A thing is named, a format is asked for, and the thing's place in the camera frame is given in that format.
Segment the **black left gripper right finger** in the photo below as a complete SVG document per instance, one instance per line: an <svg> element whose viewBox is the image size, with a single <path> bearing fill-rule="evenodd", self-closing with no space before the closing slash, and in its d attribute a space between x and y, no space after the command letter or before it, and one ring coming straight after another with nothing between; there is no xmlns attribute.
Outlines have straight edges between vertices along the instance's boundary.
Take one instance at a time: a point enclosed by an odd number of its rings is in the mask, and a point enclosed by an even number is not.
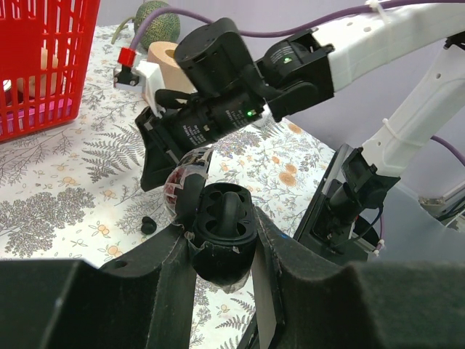
<svg viewBox="0 0 465 349"><path fill-rule="evenodd" d="M464 265L338 266L256 209L252 268L262 348L462 348Z"/></svg>

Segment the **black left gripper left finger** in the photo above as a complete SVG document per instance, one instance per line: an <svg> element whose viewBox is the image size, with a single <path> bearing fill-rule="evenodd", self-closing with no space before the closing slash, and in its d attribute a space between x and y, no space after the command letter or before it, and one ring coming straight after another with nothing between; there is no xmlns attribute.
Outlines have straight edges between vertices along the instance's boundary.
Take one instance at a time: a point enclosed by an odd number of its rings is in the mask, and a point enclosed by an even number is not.
<svg viewBox="0 0 465 349"><path fill-rule="evenodd" d="M83 260L1 263L3 348L187 348L195 271L170 225L96 268Z"/></svg>

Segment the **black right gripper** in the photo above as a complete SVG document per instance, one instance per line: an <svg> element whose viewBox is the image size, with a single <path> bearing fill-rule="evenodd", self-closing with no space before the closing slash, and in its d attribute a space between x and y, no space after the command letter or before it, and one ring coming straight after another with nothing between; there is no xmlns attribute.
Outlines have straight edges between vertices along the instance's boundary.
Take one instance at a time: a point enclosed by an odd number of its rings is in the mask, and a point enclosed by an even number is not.
<svg viewBox="0 0 465 349"><path fill-rule="evenodd" d="M203 98L198 93L158 90L162 108L144 109L135 124L145 146L140 187L148 192L162 186L189 151L210 145L260 119L264 100L245 92Z"/></svg>

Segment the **black earbud charging case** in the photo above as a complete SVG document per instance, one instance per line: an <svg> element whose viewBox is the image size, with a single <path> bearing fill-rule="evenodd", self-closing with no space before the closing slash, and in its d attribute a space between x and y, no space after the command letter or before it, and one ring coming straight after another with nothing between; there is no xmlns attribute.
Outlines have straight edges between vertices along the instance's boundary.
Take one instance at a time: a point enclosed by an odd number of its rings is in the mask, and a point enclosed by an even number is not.
<svg viewBox="0 0 465 349"><path fill-rule="evenodd" d="M207 184L213 152L202 147L185 154L163 186L163 199L171 224L184 231L196 273L229 294L248 280L258 233L247 188L229 182ZM217 232L227 192L237 193L242 203L235 238L222 238Z"/></svg>

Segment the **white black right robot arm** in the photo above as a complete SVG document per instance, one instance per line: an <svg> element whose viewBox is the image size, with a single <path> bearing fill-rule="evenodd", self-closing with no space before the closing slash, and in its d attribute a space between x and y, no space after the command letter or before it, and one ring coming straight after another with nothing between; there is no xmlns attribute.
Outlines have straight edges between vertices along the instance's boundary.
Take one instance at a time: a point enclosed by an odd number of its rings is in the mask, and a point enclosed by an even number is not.
<svg viewBox="0 0 465 349"><path fill-rule="evenodd" d="M204 20L174 57L193 89L166 88L141 61L148 100L137 118L146 147L144 190L164 189L204 280L235 291L254 280L255 323L245 348L462 348L464 265L367 262L379 243L355 230L381 212L413 156L464 106L464 3L383 1L282 33L252 60L231 19ZM294 237L280 232L250 193L207 185L211 144L271 116L331 99L368 72L440 39L439 57L380 130L338 151Z"/></svg>

